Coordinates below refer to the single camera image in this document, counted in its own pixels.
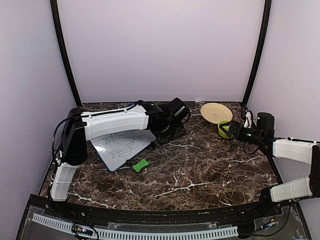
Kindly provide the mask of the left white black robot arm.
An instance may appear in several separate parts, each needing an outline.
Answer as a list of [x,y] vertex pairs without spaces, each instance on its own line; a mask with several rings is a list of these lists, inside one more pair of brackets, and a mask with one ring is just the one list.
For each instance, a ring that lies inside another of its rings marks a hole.
[[115,172],[154,143],[167,144],[186,135],[184,124],[190,110],[179,98],[156,104],[139,100],[131,106],[105,111],[70,110],[59,145],[53,144],[52,158],[58,167],[51,189],[51,210],[60,218],[71,213],[65,203],[77,168],[88,158],[90,142],[106,169]]

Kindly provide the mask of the blue framed whiteboard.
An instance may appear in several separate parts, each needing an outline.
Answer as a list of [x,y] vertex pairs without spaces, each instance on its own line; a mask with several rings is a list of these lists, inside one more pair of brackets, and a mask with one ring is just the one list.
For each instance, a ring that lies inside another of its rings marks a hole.
[[115,172],[155,140],[149,130],[130,130],[105,134],[90,142],[107,170]]

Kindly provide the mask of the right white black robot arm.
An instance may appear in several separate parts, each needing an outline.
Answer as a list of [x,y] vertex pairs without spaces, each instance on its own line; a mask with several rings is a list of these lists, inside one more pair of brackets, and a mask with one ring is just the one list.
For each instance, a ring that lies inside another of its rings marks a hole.
[[294,138],[276,138],[271,128],[248,128],[237,121],[221,123],[218,127],[229,138],[245,144],[253,144],[264,155],[289,159],[310,165],[306,177],[270,187],[265,197],[255,205],[255,213],[266,217],[275,208],[275,203],[318,198],[320,196],[320,143]]

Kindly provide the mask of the green whiteboard eraser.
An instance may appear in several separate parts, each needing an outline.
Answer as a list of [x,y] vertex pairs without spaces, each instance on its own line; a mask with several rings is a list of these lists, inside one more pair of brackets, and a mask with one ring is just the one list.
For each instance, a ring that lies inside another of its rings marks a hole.
[[132,169],[136,172],[136,173],[140,173],[142,170],[144,170],[146,167],[149,166],[149,162],[146,159],[142,159],[141,161],[139,161],[137,164],[132,166]]

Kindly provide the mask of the lime green bowl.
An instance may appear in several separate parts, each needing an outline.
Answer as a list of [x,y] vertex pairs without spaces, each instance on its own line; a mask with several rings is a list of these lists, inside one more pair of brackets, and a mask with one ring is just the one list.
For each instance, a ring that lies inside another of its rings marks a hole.
[[222,120],[218,126],[218,133],[224,139],[233,138],[233,133],[230,131],[230,126],[232,125],[232,121]]

